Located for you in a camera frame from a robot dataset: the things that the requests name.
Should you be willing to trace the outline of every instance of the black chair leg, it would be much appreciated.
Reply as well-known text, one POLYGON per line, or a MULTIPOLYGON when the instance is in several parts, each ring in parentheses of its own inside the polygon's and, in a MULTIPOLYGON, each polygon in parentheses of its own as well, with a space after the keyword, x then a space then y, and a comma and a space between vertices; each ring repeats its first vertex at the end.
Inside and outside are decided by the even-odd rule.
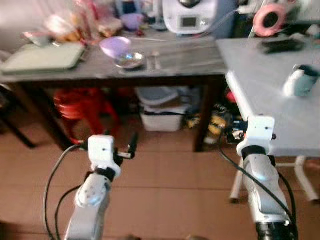
POLYGON ((20 139, 25 145, 27 145, 30 149, 36 147, 25 135, 23 135, 14 125, 12 125, 5 117, 0 116, 0 120, 5 124, 8 129, 10 129, 13 134, 20 139))

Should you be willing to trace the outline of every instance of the red plastic chair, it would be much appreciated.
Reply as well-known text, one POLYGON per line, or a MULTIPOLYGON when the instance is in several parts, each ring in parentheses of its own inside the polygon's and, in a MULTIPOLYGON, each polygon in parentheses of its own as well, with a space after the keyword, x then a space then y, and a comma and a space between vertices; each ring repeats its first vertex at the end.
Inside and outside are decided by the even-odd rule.
POLYGON ((80 141, 75 137, 73 128, 85 119, 94 135, 102 134, 105 130, 100 122, 100 113, 110 114, 115 122, 111 133, 115 134, 120 119, 112 104, 106 100, 99 88, 74 88, 58 90, 54 95, 54 104, 61 113, 62 123, 73 143, 80 141))

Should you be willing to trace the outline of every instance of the cutting board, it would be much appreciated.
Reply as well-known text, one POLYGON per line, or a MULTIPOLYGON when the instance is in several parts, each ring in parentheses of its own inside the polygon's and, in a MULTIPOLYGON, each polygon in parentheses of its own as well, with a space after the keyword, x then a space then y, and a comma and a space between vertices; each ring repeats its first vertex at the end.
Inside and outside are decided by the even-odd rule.
POLYGON ((74 42, 44 47, 27 44, 3 63, 0 69, 4 74, 68 70, 76 66, 84 50, 84 45, 74 42))

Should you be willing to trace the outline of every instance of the brown tiled floor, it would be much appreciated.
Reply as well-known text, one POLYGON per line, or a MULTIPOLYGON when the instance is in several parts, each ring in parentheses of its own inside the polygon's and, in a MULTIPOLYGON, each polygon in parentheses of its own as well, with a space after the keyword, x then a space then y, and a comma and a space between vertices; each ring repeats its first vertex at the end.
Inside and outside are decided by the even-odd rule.
MULTIPOLYGON (((0 135, 0 221, 6 223, 6 239, 47 240, 42 224, 43 191, 62 152, 32 119, 19 125, 39 146, 29 150, 9 132, 0 135)), ((135 160, 124 163, 122 175, 113 184, 105 217, 105 240, 127 234, 147 240, 178 240, 190 234, 210 240, 257 239, 246 204, 247 193, 241 192, 240 204, 229 203, 236 171, 216 151, 192 153, 193 131, 145 132, 134 117, 124 120, 117 136, 118 145, 124 147, 133 131, 140 132, 138 152, 135 160)), ((238 159, 233 147, 227 152, 238 159)), ((58 199, 80 184, 88 169, 87 153, 82 151, 71 153, 61 165, 50 189, 51 226, 58 199)), ((293 169, 281 172, 295 191, 300 239, 319 239, 319 206, 307 202, 293 169)), ((319 172, 307 173, 319 190, 319 172)), ((61 207, 61 232, 65 231, 72 211, 73 196, 61 207)))

